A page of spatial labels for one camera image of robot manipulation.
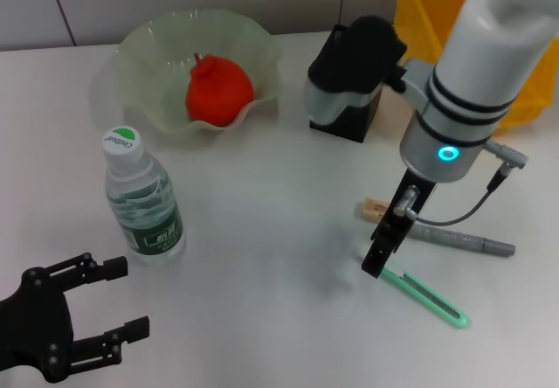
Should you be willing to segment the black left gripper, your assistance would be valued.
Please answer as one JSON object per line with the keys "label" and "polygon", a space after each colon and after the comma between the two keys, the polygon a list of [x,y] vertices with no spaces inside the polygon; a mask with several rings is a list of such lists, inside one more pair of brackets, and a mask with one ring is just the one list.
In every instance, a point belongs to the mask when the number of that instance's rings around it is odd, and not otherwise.
{"label": "black left gripper", "polygon": [[72,343],[72,324],[62,290],[127,275],[126,257],[98,263],[90,253],[25,271],[14,294],[1,301],[1,370],[29,366],[47,382],[60,382],[69,374],[71,345],[72,373],[120,364],[124,343],[149,337],[149,318],[144,316]]}

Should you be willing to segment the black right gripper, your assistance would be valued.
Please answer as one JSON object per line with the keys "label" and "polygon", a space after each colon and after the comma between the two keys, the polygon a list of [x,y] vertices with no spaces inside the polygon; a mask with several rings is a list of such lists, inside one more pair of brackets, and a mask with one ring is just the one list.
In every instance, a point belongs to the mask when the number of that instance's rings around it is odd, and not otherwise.
{"label": "black right gripper", "polygon": [[361,265],[363,272],[373,278],[381,275],[389,257],[407,236],[435,187],[434,182],[411,170],[405,171],[377,232],[371,235],[371,245]]}

